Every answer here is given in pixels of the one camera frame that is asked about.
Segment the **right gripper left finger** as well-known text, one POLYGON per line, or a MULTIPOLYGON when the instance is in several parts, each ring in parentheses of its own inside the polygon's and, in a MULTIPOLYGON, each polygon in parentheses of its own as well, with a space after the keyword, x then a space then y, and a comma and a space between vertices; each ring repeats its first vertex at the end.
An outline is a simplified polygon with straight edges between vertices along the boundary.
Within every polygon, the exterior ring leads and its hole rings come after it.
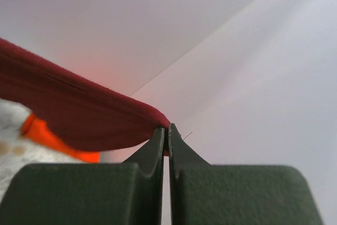
POLYGON ((35 163, 13 177, 1 224, 160 224, 165 130, 122 163, 35 163))

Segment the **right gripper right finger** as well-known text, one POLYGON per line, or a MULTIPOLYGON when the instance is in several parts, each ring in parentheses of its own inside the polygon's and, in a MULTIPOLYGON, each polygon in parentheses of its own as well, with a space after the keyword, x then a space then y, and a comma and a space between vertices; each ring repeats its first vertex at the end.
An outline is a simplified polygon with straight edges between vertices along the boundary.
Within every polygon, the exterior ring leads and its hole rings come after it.
POLYGON ((304 176, 285 165, 212 165, 168 128, 173 224, 322 224, 304 176))

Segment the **maroon t shirt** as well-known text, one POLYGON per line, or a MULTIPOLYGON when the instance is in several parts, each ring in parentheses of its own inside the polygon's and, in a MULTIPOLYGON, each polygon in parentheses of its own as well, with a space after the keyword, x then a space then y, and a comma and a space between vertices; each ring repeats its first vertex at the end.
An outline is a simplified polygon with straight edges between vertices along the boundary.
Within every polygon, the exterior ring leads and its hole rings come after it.
POLYGON ((29 108, 67 145, 83 151, 130 148, 170 124, 156 108, 6 40, 1 40, 1 98, 29 108))

